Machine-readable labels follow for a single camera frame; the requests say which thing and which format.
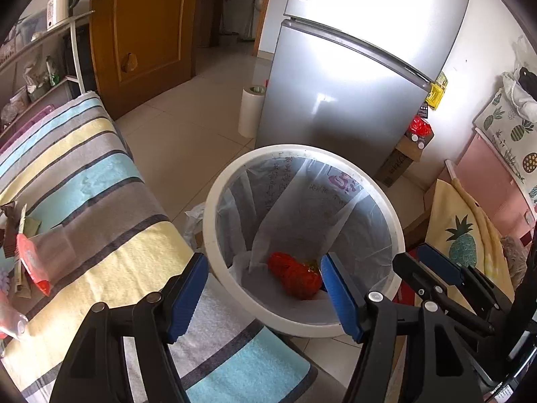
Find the cardboard box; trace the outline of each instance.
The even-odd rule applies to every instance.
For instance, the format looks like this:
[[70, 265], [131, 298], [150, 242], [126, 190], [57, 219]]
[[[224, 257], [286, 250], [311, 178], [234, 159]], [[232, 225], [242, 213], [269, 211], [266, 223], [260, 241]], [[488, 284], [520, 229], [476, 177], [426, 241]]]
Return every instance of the cardboard box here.
[[[434, 134], [431, 134], [426, 138], [425, 146], [431, 142], [433, 136]], [[422, 153], [423, 149], [420, 149], [417, 143], [403, 135], [395, 146], [394, 151], [391, 152], [388, 159], [375, 174], [375, 179], [390, 187], [412, 165], [412, 162], [420, 161]]]

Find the pink storage box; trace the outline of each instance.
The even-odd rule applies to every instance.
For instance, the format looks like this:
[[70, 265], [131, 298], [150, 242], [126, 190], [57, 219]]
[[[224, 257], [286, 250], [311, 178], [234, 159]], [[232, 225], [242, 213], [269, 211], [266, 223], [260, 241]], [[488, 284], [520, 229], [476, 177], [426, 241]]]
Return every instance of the pink storage box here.
[[535, 226], [532, 200], [494, 145], [482, 131], [475, 130], [460, 162], [446, 161], [439, 179], [450, 182], [457, 177], [502, 236], [521, 238]]

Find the freezer door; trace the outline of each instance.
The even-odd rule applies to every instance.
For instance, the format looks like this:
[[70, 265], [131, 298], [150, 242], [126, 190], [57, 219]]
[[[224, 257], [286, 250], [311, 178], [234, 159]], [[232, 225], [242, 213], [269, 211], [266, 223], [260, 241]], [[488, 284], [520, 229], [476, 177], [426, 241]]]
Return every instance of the freezer door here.
[[256, 148], [312, 145], [374, 175], [426, 96], [362, 53], [283, 25]]
[[288, 0], [285, 14], [369, 42], [436, 80], [468, 0]]

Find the blue stripe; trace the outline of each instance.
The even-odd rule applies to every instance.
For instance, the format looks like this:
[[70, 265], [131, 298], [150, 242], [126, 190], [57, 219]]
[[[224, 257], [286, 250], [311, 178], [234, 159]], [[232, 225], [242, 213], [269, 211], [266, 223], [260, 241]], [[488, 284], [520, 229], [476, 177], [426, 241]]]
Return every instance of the blue stripe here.
[[277, 402], [300, 383], [309, 367], [308, 361], [264, 327], [186, 393], [196, 403]]
[[18, 146], [17, 149], [13, 151], [4, 162], [0, 165], [0, 176], [9, 170], [10, 166], [13, 165], [18, 159], [20, 159], [23, 154], [25, 154], [29, 149], [36, 145], [41, 139], [48, 135], [52, 130], [65, 124], [71, 118], [80, 115], [85, 110], [90, 109], [91, 107], [101, 106], [102, 103], [98, 98], [90, 98], [83, 101], [76, 106], [71, 107], [67, 111], [63, 112], [61, 115], [58, 115], [56, 118], [50, 120], [44, 124], [38, 131], [36, 131], [32, 136], [30, 136], [23, 144]]
[[58, 225], [89, 199], [129, 177], [141, 179], [133, 161], [124, 153], [112, 154], [81, 171], [32, 211], [32, 218], [41, 220], [38, 233]]

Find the pineapple patterned fabric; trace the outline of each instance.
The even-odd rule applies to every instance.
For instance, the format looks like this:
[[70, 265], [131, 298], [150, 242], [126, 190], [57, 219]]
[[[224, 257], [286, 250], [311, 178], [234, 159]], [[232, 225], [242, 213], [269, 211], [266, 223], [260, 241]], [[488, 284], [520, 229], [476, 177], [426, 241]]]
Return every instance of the pineapple patterned fabric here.
[[475, 119], [509, 165], [521, 191], [537, 204], [537, 131], [535, 123], [521, 118], [501, 88]]
[[[437, 180], [425, 242], [455, 264], [474, 266], [514, 298], [498, 232], [458, 179], [452, 185]], [[448, 295], [471, 309], [454, 286], [448, 287]]]

